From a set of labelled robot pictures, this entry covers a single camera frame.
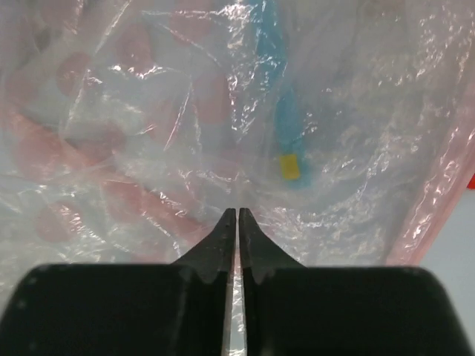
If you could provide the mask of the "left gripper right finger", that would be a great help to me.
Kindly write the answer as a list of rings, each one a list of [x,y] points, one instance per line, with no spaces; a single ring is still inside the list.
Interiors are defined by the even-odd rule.
[[[417,267],[306,267],[239,219],[248,355],[472,355],[441,283]]]

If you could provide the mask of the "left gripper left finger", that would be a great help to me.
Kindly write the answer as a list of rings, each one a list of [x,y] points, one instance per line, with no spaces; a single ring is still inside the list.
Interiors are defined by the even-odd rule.
[[[46,264],[1,318],[3,355],[220,355],[236,212],[171,264]]]

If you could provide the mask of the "clear zip bag red dots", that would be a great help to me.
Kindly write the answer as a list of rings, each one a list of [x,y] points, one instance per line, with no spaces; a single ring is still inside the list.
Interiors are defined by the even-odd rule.
[[[236,212],[220,355],[248,355],[239,213],[306,267],[418,267],[474,170],[474,3],[357,1],[328,83],[293,85],[306,177],[273,136],[235,169],[144,180],[174,37],[142,1],[1,3],[1,318],[46,264],[171,264]]]

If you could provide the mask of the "zip bag blue zipper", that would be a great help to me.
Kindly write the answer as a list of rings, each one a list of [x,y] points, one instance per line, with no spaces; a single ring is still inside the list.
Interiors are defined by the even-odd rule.
[[[273,136],[281,175],[306,177],[304,119],[295,73],[317,89],[328,83],[356,26],[357,1],[142,1],[141,13],[174,37],[168,79],[152,94],[150,131],[165,141],[145,155],[144,180],[205,170],[203,160],[235,169],[233,151]]]

